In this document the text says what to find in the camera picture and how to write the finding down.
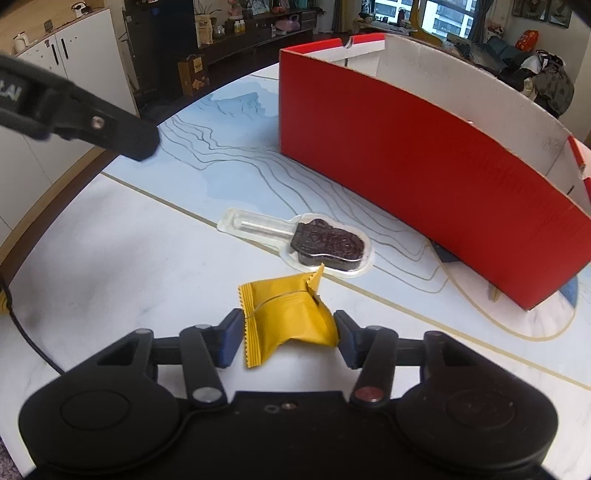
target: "yellow snack packet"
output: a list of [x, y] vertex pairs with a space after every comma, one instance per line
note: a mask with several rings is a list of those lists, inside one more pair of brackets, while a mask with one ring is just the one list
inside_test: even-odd
[[314, 272], [245, 283], [238, 287], [244, 316], [246, 366], [257, 367], [289, 339], [339, 343], [330, 310], [316, 294], [324, 265]]

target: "chocolate ice cream bar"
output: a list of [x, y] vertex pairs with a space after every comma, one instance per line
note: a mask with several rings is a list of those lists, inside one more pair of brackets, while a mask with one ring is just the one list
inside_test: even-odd
[[365, 249], [360, 237], [320, 218], [298, 223], [290, 246], [303, 265], [316, 267], [323, 263], [341, 271], [359, 268]]

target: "round table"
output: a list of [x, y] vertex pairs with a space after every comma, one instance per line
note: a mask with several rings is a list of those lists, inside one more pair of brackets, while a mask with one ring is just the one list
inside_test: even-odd
[[[33, 340], [69, 369], [139, 327], [163, 337], [216, 325], [239, 306], [238, 285], [295, 273], [273, 249], [219, 232], [224, 211], [284, 219], [325, 213], [362, 228], [376, 248], [375, 265], [363, 276], [322, 280], [329, 309], [404, 338], [443, 330], [525, 379], [550, 397], [560, 417], [545, 466], [564, 480], [588, 478], [589, 267], [569, 288], [523, 312], [467, 266], [438, 255], [419, 232], [281, 155], [277, 96], [277, 65], [245, 76], [163, 122], [155, 156], [142, 163], [119, 157], [98, 175], [11, 284], [15, 312]], [[220, 376], [232, 398], [236, 390], [349, 395], [358, 373], [336, 349], [288, 342], [249, 370], [241, 347]], [[34, 465], [18, 433], [18, 412], [55, 376], [2, 318], [0, 436], [23, 474]], [[180, 368], [162, 368], [158, 381], [184, 395]], [[392, 396], [416, 383], [418, 367], [397, 368]]]

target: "black cable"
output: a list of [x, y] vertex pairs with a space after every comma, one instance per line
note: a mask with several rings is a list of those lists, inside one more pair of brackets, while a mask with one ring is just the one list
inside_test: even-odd
[[10, 290], [8, 289], [8, 285], [6, 285], [6, 282], [0, 276], [0, 291], [2, 291], [2, 290], [4, 291], [4, 293], [6, 295], [6, 307], [8, 309], [8, 314], [10, 315], [10, 318], [12, 319], [12, 322], [14, 323], [14, 326], [17, 328], [18, 332], [25, 339], [26, 343], [28, 343], [29, 346], [33, 350], [35, 350], [37, 355], [39, 355], [47, 363], [47, 365], [52, 367], [52, 369], [54, 369], [60, 375], [63, 375], [65, 373], [64, 370], [57, 363], [55, 363], [51, 358], [49, 358], [46, 355], [46, 353], [43, 350], [41, 350], [35, 344], [35, 342], [33, 342], [33, 340], [31, 340], [31, 337], [29, 337], [27, 335], [27, 333], [25, 332], [25, 329], [22, 327], [21, 322], [18, 321], [17, 316], [15, 315], [14, 310], [12, 309], [12, 294], [10, 293]]

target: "blue marble pattern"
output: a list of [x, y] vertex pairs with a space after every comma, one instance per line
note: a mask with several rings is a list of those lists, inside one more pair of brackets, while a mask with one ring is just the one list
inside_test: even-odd
[[[529, 341], [499, 328], [450, 281], [422, 234], [279, 153], [277, 94], [274, 79], [247, 76], [230, 83], [166, 120], [152, 158], [137, 163], [118, 157], [105, 171], [216, 223], [237, 207], [284, 219], [325, 213], [358, 226], [372, 238], [376, 260], [350, 283], [436, 326], [591, 385], [589, 267], [574, 319], [558, 337]], [[574, 302], [576, 293], [569, 292]]]

